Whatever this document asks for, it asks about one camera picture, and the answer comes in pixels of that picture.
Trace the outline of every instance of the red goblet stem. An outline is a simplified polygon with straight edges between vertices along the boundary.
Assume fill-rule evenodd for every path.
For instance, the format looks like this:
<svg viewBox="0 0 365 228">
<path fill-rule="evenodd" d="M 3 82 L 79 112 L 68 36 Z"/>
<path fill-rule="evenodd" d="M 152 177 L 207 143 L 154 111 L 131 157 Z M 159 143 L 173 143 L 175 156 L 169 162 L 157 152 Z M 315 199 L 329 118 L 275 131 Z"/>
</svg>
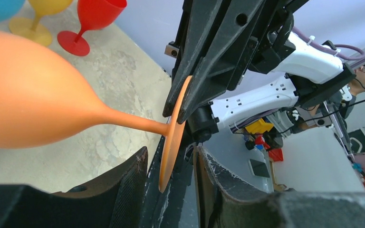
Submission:
<svg viewBox="0 0 365 228">
<path fill-rule="evenodd" d="M 34 16 L 34 19 L 33 19 L 33 23 L 31 24 L 31 30 L 36 31 L 38 23 L 40 22 L 41 18 L 42 18 L 42 16 L 40 16 L 36 13 L 36 15 Z"/>
<path fill-rule="evenodd" d="M 81 28 L 79 33 L 77 34 L 74 42 L 77 43 L 79 41 L 79 39 L 82 37 L 83 33 L 85 33 L 85 32 L 86 32 L 86 30 Z"/>
</svg>

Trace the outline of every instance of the yellow object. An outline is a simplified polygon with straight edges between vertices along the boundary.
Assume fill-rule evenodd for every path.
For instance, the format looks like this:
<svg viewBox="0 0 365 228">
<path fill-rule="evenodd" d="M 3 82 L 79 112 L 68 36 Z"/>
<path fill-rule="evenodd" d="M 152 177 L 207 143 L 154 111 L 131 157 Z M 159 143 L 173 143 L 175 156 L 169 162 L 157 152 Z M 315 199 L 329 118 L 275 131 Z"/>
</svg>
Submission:
<svg viewBox="0 0 365 228">
<path fill-rule="evenodd" d="M 14 17 L 9 21 L 11 33 L 33 40 L 44 46 L 52 43 L 52 35 L 48 28 L 40 24 L 44 16 L 64 11 L 73 0 L 29 0 L 36 15 L 34 19 Z"/>
<path fill-rule="evenodd" d="M 263 119 L 259 119 L 258 121 L 245 127 L 247 132 L 250 134 L 269 132 L 272 128 L 273 124 L 267 123 Z"/>
</svg>

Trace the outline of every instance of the marble tabletop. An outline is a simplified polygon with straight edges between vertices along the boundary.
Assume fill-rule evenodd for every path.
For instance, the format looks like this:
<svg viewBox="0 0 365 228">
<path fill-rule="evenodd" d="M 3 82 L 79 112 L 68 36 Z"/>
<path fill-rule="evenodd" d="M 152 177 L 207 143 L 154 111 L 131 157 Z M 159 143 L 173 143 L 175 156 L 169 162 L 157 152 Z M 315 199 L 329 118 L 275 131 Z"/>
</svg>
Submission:
<svg viewBox="0 0 365 228">
<path fill-rule="evenodd" d="M 17 16 L 33 18 L 28 2 Z M 76 1 L 41 22 L 53 34 L 49 48 L 73 64 L 109 107 L 165 123 L 162 111 L 171 79 L 115 24 L 83 37 L 90 54 L 77 57 L 61 48 L 56 35 L 78 32 Z M 0 30 L 9 32 L 8 21 Z M 119 165 L 142 146 L 149 162 L 160 135 L 113 125 L 87 129 L 66 140 L 30 149 L 0 149 L 0 183 L 26 183 L 47 192 L 67 191 Z"/>
</svg>

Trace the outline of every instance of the person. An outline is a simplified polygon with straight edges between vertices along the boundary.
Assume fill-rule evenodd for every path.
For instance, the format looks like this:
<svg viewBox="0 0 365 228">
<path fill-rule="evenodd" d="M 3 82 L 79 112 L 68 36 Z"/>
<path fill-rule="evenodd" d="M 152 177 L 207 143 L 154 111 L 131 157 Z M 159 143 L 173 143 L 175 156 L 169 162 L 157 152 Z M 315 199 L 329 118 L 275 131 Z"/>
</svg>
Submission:
<svg viewBox="0 0 365 228">
<path fill-rule="evenodd" d="M 348 84 L 349 92 L 352 95 L 352 100 L 350 100 L 349 102 L 345 102 L 342 99 L 342 95 L 340 92 L 335 93 L 328 100 L 329 102 L 334 103 L 337 109 L 340 109 L 342 107 L 339 113 L 343 119 L 346 119 L 353 110 L 353 106 L 347 106 L 355 103 L 356 96 L 365 92 L 365 64 L 357 68 L 355 70 L 355 74 L 356 78 Z M 321 111 L 321 107 L 320 105 L 317 105 L 315 107 L 309 108 L 308 110 L 311 116 L 314 116 L 316 113 Z M 297 120 L 294 126 L 290 129 L 290 132 L 292 134 L 296 134 L 314 127 L 316 127 L 316 125 L 308 126 L 303 119 L 299 118 L 299 120 Z"/>
</svg>

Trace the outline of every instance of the yellow goblet base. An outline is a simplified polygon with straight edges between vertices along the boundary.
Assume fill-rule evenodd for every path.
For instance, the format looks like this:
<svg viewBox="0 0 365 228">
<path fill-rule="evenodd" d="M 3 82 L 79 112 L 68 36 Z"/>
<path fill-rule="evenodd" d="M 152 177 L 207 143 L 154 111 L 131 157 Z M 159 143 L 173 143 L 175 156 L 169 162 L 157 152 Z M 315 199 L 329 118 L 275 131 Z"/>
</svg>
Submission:
<svg viewBox="0 0 365 228">
<path fill-rule="evenodd" d="M 48 28 L 38 24 L 35 30 L 32 30 L 33 20 L 29 18 L 12 18 L 9 21 L 9 30 L 11 33 L 30 39 L 36 43 L 48 46 L 52 43 L 52 35 Z"/>
</svg>

